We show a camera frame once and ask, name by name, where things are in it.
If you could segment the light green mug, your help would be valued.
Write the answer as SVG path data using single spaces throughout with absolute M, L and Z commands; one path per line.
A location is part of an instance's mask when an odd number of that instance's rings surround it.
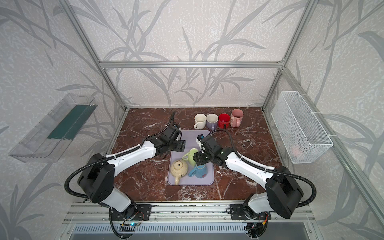
M 188 153 L 186 153 L 182 159 L 184 161 L 187 161 L 192 167 L 194 167 L 196 165 L 196 162 L 194 160 L 194 154 L 197 153 L 199 150 L 196 149 L 196 148 L 192 148 L 189 150 Z

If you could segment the lavender mug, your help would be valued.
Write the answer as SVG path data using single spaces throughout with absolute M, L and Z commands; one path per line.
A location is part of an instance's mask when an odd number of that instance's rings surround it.
M 216 114 L 208 114 L 206 116 L 206 125 L 210 131 L 214 131 L 218 127 L 219 117 Z

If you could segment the white mug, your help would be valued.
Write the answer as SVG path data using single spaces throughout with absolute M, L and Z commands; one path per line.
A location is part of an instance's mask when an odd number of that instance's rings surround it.
M 204 115 L 204 114 L 197 114 L 197 115 L 195 115 L 194 120 L 195 120 L 194 129 L 202 130 L 202 129 L 205 128 L 206 120 L 207 120 L 206 115 Z

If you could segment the red mug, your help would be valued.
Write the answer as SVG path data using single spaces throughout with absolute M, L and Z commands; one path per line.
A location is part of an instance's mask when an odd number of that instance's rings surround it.
M 228 129 L 230 126 L 231 116 L 225 113 L 219 115 L 218 127 L 220 129 Z

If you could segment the pink patterned mug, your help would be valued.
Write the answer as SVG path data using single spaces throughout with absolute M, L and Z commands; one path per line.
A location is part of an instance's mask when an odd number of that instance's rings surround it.
M 231 122 L 230 125 L 233 128 L 240 127 L 242 120 L 243 120 L 244 112 L 240 109 L 234 109 L 231 112 Z

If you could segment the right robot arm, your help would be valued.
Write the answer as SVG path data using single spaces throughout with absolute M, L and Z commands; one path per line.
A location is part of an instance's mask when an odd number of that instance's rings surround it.
M 268 167 L 259 164 L 233 148 L 222 148 L 211 135 L 198 135 L 196 142 L 200 151 L 194 154 L 196 164 L 211 162 L 252 179 L 265 189 L 264 193 L 251 194 L 243 203 L 248 219 L 255 219 L 263 212 L 275 212 L 284 219 L 290 219 L 304 193 L 287 168 Z

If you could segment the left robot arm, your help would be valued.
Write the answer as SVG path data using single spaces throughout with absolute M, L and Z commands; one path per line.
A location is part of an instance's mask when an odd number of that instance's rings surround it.
M 115 177 L 125 169 L 147 159 L 152 159 L 168 151 L 183 152 L 186 141 L 181 139 L 180 126 L 169 125 L 160 136 L 148 137 L 141 145 L 114 155 L 93 155 L 88 161 L 91 167 L 80 174 L 78 185 L 93 203 L 111 207 L 131 218 L 136 212 L 136 204 L 130 197 L 114 187 Z

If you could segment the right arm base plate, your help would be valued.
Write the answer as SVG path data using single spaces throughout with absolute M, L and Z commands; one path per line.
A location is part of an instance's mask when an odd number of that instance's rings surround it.
M 262 212 L 259 214 L 254 213 L 250 208 L 244 208 L 243 204 L 230 204 L 228 214 L 231 215 L 231 220 L 250 220 L 250 221 L 264 221 L 265 219 L 270 220 L 270 212 Z

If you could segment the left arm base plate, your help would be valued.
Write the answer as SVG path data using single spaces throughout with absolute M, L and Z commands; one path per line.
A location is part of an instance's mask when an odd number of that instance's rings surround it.
M 122 213 L 112 208 L 109 219 L 112 221 L 148 221 L 151 210 L 152 205 L 150 204 L 131 205 Z

